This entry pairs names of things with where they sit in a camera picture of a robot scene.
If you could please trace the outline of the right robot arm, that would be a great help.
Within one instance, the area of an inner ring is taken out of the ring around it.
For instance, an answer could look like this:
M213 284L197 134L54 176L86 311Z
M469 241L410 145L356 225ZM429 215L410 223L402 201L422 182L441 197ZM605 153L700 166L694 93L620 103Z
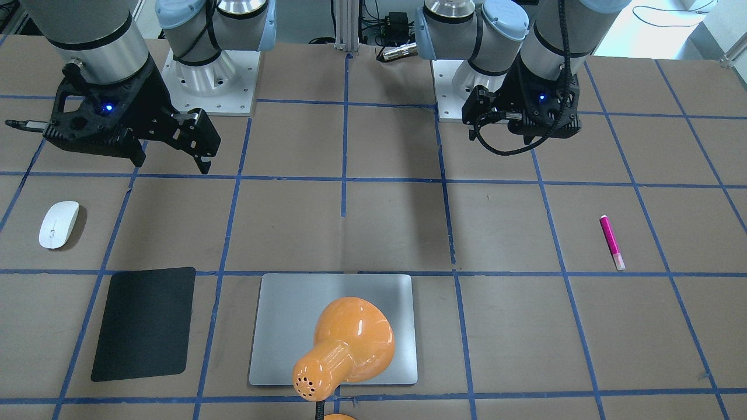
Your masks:
M175 107L131 10L123 1L23 1L64 59L49 120L6 120L62 151L128 159L141 167L142 141L189 154L207 174L221 145L208 111ZM268 51L277 42L274 1L157 1L181 89L221 99L239 88L230 51Z

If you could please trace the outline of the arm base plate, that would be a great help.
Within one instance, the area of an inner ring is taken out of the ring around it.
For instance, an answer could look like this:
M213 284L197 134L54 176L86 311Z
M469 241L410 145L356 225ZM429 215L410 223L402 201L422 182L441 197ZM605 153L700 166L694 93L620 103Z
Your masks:
M461 123L462 107L477 85L494 92L502 87L506 75L484 75L473 69L465 59L436 59L431 62L433 87L437 96L438 119Z
M169 57L161 76L178 111L250 117L260 59L259 51L222 51L215 61L193 67Z

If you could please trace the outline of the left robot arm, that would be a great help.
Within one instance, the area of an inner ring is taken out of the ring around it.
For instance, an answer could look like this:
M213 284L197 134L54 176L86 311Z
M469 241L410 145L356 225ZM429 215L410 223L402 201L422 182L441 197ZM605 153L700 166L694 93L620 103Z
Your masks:
M497 155L519 154L581 130L577 72L627 1L426 1L418 54L432 63L441 121Z

